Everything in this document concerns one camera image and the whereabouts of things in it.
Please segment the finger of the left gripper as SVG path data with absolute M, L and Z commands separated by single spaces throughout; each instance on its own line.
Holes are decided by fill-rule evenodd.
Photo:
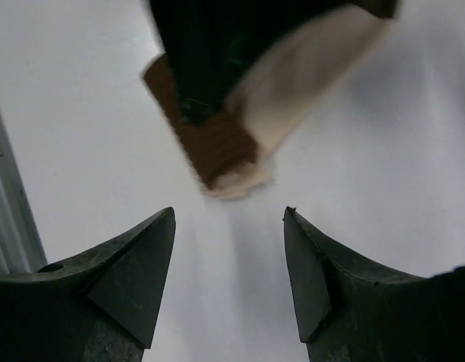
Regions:
M 283 35 L 342 1 L 149 2 L 168 56 L 182 121 L 199 126 Z

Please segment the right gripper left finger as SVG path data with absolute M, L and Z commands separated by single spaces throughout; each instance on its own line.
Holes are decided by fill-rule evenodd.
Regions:
M 142 360 L 175 230 L 167 207 L 80 254 L 0 276 L 0 361 Z

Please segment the cream brown striped sock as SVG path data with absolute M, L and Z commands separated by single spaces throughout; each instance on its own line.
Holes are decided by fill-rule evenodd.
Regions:
M 143 81 L 176 135 L 202 192 L 247 195 L 269 177 L 269 160 L 314 103 L 360 63 L 395 20 L 399 1 L 342 1 L 305 21 L 266 50 L 199 126 L 182 121 L 168 56 Z

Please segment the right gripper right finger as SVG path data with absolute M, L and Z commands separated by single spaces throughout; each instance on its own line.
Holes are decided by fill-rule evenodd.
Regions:
M 311 361 L 465 361 L 465 266 L 422 278 L 351 250 L 292 207 L 283 222 Z

